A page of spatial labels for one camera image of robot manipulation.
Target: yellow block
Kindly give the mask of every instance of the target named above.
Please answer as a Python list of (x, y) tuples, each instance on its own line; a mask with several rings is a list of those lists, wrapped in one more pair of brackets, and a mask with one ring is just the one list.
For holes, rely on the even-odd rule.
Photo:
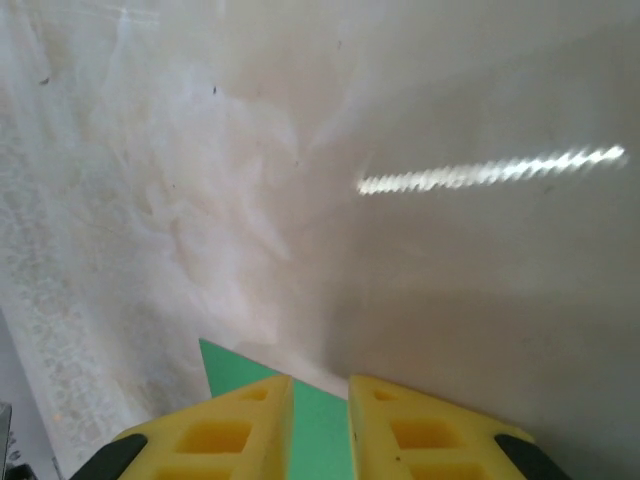
[(358, 480), (526, 480), (494, 441), (522, 430), (372, 377), (349, 382)]
[(278, 375), (129, 429), (147, 445), (119, 480), (287, 477), (293, 380)]

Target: square hole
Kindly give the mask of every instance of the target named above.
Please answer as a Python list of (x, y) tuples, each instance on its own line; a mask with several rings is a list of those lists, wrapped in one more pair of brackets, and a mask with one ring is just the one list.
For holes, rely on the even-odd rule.
[(391, 430), (401, 449), (457, 448), (464, 446), (460, 437), (440, 420), (394, 420)]
[(397, 400), (398, 399), (394, 395), (391, 395), (390, 393), (384, 392), (382, 390), (374, 390), (373, 391), (373, 396), (375, 397), (376, 400), (380, 400), (382, 402), (388, 402), (390, 400)]
[(265, 400), (267, 398), (268, 393), (269, 392), (265, 388), (256, 388), (245, 393), (240, 398), (242, 398), (242, 400), (256, 400), (258, 402), (261, 402), (262, 400)]
[(240, 453), (250, 433), (247, 422), (203, 422), (187, 431), (176, 452)]
[(489, 480), (480, 465), (421, 465), (410, 468), (413, 480)]
[(229, 480), (230, 470), (214, 468), (163, 468), (154, 480)]

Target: bright light streak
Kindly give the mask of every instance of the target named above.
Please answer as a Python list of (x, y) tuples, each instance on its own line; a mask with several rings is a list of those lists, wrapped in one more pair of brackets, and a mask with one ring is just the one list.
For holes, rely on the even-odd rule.
[(513, 158), (498, 162), (443, 167), (403, 175), (368, 177), (357, 184), (360, 195), (389, 192), (428, 192), (436, 188), (458, 189), (474, 185), (493, 185), (547, 175), (572, 173), (595, 165), (624, 164), (624, 148), (615, 145), (607, 150), (571, 150), (562, 154), (536, 158)]

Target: green panel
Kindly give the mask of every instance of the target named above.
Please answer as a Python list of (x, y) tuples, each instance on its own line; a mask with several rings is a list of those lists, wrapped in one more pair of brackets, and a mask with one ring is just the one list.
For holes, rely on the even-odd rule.
[[(211, 394), (215, 397), (278, 372), (200, 340)], [(306, 383), (294, 383), (290, 480), (351, 480), (347, 402)]]

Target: black rubber pad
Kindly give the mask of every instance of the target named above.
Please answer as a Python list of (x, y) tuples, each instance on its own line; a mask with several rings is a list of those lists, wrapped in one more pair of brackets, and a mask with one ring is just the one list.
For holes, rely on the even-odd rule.
[(135, 433), (102, 447), (71, 480), (118, 480), (147, 444), (147, 437)]
[(494, 438), (527, 480), (571, 480), (537, 445), (511, 435)]

